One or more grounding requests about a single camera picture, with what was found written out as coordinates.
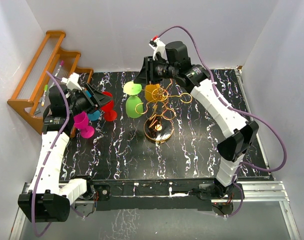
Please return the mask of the orange wine glass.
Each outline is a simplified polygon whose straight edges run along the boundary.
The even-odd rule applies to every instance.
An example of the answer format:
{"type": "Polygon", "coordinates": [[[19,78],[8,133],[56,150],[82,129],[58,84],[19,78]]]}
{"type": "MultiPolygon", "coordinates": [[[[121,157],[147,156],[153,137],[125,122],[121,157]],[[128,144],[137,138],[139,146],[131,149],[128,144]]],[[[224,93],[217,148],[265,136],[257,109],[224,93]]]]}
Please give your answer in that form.
{"type": "Polygon", "coordinates": [[[147,102],[155,102],[158,88],[160,88],[160,84],[148,84],[145,86],[145,99],[147,102]]]}

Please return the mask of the blue wine glass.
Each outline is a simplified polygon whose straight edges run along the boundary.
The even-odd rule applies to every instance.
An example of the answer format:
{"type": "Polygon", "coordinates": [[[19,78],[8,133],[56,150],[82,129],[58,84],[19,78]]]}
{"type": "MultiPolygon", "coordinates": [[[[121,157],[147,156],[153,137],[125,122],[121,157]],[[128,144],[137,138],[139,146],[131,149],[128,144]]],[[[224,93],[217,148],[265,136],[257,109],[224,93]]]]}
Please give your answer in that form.
{"type": "Polygon", "coordinates": [[[96,111],[93,112],[93,113],[87,114],[87,116],[88,116],[88,119],[89,119],[91,122],[97,121],[97,120],[100,118],[100,116],[101,116],[101,112],[100,112],[99,110],[96,110],[96,111]]]}

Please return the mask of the red wine glass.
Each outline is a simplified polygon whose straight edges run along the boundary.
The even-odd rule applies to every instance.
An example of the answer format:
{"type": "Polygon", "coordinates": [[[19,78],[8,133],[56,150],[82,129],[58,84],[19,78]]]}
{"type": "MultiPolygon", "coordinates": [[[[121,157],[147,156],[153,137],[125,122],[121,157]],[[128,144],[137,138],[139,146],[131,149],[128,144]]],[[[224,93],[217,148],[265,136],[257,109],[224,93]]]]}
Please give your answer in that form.
{"type": "Polygon", "coordinates": [[[104,112],[103,117],[105,121],[112,122],[117,118],[117,113],[113,108],[114,108],[113,99],[111,99],[110,102],[108,102],[106,105],[101,107],[101,111],[104,112]]]}

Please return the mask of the pink wine glass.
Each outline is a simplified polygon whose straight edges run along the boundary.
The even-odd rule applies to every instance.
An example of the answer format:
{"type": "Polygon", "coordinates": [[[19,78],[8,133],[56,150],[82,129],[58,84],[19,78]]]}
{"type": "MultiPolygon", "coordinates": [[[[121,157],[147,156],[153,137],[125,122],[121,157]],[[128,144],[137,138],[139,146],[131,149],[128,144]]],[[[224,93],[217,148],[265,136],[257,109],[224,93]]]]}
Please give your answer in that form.
{"type": "Polygon", "coordinates": [[[81,137],[89,139],[94,135],[94,128],[89,125],[89,118],[83,111],[73,117],[74,127],[80,131],[81,137]]]}

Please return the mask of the green wine glass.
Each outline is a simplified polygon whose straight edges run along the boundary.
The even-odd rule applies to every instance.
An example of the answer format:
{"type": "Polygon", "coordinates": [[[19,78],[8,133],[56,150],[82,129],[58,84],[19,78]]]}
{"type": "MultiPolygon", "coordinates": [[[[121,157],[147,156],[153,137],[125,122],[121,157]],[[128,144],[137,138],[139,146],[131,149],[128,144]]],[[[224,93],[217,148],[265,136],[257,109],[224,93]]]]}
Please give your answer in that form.
{"type": "Polygon", "coordinates": [[[127,82],[123,87],[123,92],[128,96],[126,100],[126,114],[130,118],[139,118],[143,113],[142,101],[138,97],[141,92],[142,86],[133,81],[127,82]]]}

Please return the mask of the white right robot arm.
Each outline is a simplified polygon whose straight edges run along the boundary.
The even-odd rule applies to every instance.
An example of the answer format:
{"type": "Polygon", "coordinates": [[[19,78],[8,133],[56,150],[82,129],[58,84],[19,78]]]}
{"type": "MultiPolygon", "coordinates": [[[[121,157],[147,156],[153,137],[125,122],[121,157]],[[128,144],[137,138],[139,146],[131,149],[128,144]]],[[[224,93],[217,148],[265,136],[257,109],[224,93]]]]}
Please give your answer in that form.
{"type": "Polygon", "coordinates": [[[209,112],[219,125],[225,139],[217,146],[221,156],[214,179],[212,195],[227,198],[236,186],[237,172],[248,148],[259,129],[255,121],[247,121],[232,110],[228,101],[217,91],[211,71],[200,64],[192,64],[186,45],[181,41],[163,43],[159,38],[150,40],[152,56],[146,56],[136,84],[158,84],[173,79],[191,94],[209,112]]]}

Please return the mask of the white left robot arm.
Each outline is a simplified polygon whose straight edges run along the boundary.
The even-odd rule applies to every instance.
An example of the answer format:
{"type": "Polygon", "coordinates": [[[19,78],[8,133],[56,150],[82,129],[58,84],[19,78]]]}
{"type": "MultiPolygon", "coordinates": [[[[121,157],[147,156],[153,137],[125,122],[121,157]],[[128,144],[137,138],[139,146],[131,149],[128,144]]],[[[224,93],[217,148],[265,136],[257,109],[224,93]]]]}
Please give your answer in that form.
{"type": "Polygon", "coordinates": [[[78,199],[92,200],[95,187],[88,175],[79,175],[59,186],[64,152],[72,128],[112,101],[112,97],[95,90],[88,83],[80,89],[59,85],[49,90],[42,127],[42,148],[34,178],[18,205],[32,223],[65,222],[71,205],[78,199]]]}

